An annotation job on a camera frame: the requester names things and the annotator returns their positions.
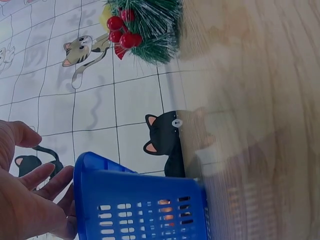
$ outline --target yellow ornament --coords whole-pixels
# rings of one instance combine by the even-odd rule
[[[109,33],[110,29],[107,27],[107,21],[112,17],[110,4],[104,6],[102,14],[99,16],[99,22],[104,28],[104,30]]]

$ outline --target wooden surface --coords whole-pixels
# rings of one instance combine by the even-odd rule
[[[320,239],[320,1],[184,0],[178,62],[214,239]]]

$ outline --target blue plastic basket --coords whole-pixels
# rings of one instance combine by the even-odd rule
[[[74,168],[80,240],[207,240],[196,181],[137,174],[92,152]]]

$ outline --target play mat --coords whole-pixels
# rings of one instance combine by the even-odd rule
[[[120,60],[103,24],[105,4],[0,0],[0,119],[23,121],[43,138],[34,149],[16,148],[14,176],[52,162],[54,177],[92,151],[140,174],[184,177],[179,115],[200,111],[174,101],[177,59]]]

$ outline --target black cat illustration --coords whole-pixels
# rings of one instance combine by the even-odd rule
[[[150,141],[144,145],[143,150],[151,155],[168,155],[165,176],[184,178],[186,174],[179,137],[179,127],[183,122],[177,112],[170,111],[160,116],[148,114],[145,121],[150,129]]]
[[[214,143],[215,138],[206,131],[205,115],[206,111],[201,107],[195,111],[177,110],[160,116],[145,116],[150,141],[144,145],[143,150],[151,155],[168,156],[164,167],[166,177],[185,178],[185,167],[193,168],[190,159],[194,158],[195,151]],[[187,166],[183,156],[187,157]]]
[[[50,154],[55,158],[54,161],[50,162],[55,165],[55,169],[54,169],[53,173],[51,173],[50,179],[52,179],[55,175],[58,174],[58,172],[60,172],[64,168],[63,164],[59,160],[58,154],[55,151],[48,149],[48,148],[45,148],[45,147],[42,147],[42,146],[35,146],[35,147],[33,147],[33,149],[36,151]],[[42,165],[41,160],[38,157],[33,156],[33,155],[17,156],[15,158],[14,162],[17,165],[17,167],[19,168],[19,177],[22,177],[22,176],[30,173],[32,170],[34,170],[37,167]]]

